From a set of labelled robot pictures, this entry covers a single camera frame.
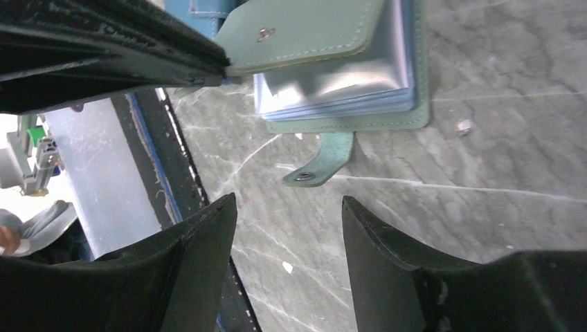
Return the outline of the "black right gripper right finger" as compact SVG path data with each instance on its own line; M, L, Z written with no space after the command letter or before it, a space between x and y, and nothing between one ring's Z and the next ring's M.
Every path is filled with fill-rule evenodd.
M585 331L586 252L479 264L392 227L351 196L343 238L360 331Z

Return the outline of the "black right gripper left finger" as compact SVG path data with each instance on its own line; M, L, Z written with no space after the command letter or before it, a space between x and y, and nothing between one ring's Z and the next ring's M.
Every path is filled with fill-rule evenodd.
M2 331L213 331L234 194L94 261L1 259Z

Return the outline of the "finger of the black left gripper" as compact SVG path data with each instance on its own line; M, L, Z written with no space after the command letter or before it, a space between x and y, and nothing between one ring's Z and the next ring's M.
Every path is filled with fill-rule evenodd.
M2 1L1 112L217 86L224 49L150 1Z

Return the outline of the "green card holder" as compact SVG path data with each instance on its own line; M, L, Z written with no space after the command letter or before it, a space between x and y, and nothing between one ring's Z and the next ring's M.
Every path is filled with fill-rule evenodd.
M247 1L214 40L229 76L253 76L270 132L318 135L317 154L283 178L287 186L328 181L358 131L428 124L423 1Z

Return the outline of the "blue card holder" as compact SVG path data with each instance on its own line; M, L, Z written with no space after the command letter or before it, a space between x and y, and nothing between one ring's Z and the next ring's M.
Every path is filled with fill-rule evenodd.
M214 39L240 0L165 0L165 10L209 39Z

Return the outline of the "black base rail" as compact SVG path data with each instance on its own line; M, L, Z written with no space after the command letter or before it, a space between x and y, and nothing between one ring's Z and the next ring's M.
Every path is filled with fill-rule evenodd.
M165 90L147 89L111 99L138 166L152 169L177 221L210 205L181 125ZM228 260L216 321L217 331L260 331L235 263Z

